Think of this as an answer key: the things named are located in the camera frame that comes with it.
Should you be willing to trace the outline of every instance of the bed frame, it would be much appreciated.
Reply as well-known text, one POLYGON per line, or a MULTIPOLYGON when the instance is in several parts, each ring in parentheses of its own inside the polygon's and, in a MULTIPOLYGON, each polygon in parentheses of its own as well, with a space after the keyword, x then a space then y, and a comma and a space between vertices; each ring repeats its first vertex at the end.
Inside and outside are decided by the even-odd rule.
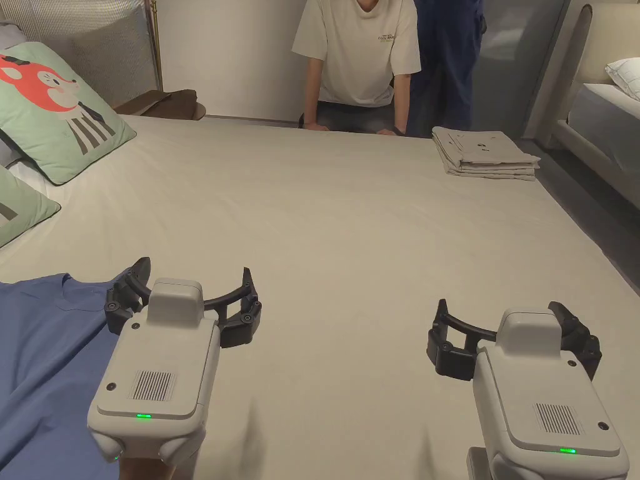
POLYGON ((621 171, 598 147, 567 123, 584 83, 613 84, 605 66, 640 56, 640 4, 593 3, 583 7, 551 96, 550 148, 565 148, 640 208, 640 175, 621 171))

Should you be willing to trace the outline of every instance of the white bed sheet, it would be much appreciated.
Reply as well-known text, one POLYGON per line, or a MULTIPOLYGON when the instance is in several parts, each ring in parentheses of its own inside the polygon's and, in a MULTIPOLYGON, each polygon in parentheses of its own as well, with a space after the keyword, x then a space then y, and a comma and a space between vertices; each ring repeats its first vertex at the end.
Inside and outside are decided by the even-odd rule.
POLYGON ((640 173, 640 102, 617 86, 582 85, 569 113, 569 126, 620 170, 640 173))
POLYGON ((425 354, 442 297, 493 329, 565 303, 600 337, 595 385, 640 462, 640 299, 537 182, 446 175, 429 140, 127 121, 137 138, 0 250, 0 280, 105 280, 148 255, 151 282, 213 297, 252 269, 262 324, 221 355, 196 479, 466 479, 472 388, 425 354))

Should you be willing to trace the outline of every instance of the fox print pillow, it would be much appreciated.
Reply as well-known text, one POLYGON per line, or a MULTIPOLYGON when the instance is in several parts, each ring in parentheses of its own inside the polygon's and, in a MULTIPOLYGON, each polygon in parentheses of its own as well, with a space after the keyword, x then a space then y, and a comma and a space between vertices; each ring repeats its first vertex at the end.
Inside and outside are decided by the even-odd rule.
POLYGON ((0 50, 0 140, 55 185, 136 133, 54 51, 27 42, 0 50))
POLYGON ((0 166, 0 247, 60 210, 60 205, 0 166))

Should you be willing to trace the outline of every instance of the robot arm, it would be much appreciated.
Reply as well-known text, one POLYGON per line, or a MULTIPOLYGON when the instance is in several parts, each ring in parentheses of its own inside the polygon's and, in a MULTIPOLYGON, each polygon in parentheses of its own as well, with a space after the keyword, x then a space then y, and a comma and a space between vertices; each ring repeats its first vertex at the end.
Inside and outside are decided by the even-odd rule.
POLYGON ((109 330, 119 338, 87 426, 107 461, 160 457, 176 466, 206 436, 220 349, 252 341, 262 304, 247 268, 240 288, 207 301, 189 280, 160 278, 150 290, 149 275, 150 260, 140 259, 107 294, 109 330))
POLYGON ((624 480, 627 452, 593 379, 600 343, 566 307, 507 310, 497 332, 449 314, 440 300, 427 354, 436 372, 473 380, 485 448, 471 448, 472 480, 624 480), (464 348, 448 328, 466 335, 464 348))

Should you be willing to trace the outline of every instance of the folded clothes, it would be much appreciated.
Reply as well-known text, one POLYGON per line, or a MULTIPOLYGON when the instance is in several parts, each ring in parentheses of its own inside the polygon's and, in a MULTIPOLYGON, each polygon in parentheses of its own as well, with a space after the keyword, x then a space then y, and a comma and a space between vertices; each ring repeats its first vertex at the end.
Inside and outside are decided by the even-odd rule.
POLYGON ((502 132, 433 129, 447 173, 461 177, 535 180, 540 159, 520 151, 502 132))

